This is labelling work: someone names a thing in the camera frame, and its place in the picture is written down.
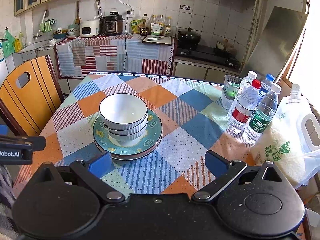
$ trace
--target metal bolt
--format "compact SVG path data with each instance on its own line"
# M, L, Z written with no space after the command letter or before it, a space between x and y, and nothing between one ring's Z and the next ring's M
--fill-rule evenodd
M76 162L77 163L84 163L84 159L80 158L80 157L77 157L76 158Z
M154 201L156 204L160 204L160 203L162 203L162 199L161 198L157 198L157 199L155 199L155 201Z
M107 193L107 198L110 200L118 200L122 198L122 193L119 191L110 191Z
M210 194L206 191L198 191L194 193L193 196L196 198L196 200L205 200L210 198Z

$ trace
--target plate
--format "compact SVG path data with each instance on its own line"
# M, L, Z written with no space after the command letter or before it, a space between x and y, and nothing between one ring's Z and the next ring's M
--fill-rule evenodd
M156 144L153 147L151 147L150 149L146 150L145 152L137 153L134 155L117 155L117 154L111 153L111 157L115 160L120 160L120 161L133 161L133 160L143 158L143 157L147 156L148 154L152 153L158 147L158 145L161 142L161 139L162 139L162 133L161 133L160 139L156 142ZM98 143L95 140L94 140L94 143L96 144L97 148L101 152L104 152L104 150L98 145Z
M104 150L116 155L135 155L152 148L162 136L162 124L159 117L148 109L148 123L145 132L131 142L118 142L109 136L100 115L93 125L93 138Z

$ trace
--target wooden spatula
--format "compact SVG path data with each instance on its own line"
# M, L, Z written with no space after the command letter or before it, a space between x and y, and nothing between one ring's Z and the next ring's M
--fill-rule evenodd
M75 24L80 24L81 19L79 17L79 1L77 1L77 18L75 19Z

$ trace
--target wooden chair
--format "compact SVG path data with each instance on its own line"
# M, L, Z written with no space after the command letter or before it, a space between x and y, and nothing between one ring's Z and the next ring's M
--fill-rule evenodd
M22 74L28 82L21 88ZM14 69L0 87L0 116L15 135L36 136L63 99L50 57L38 57Z

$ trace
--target green plastic bag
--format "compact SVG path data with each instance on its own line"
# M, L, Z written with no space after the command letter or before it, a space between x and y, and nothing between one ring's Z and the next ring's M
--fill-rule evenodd
M5 29L5 34L4 38L7 39L8 41L3 41L2 42L2 50L3 50L3 55L4 57L8 57L12 53L14 53L14 37L9 33L8 28Z

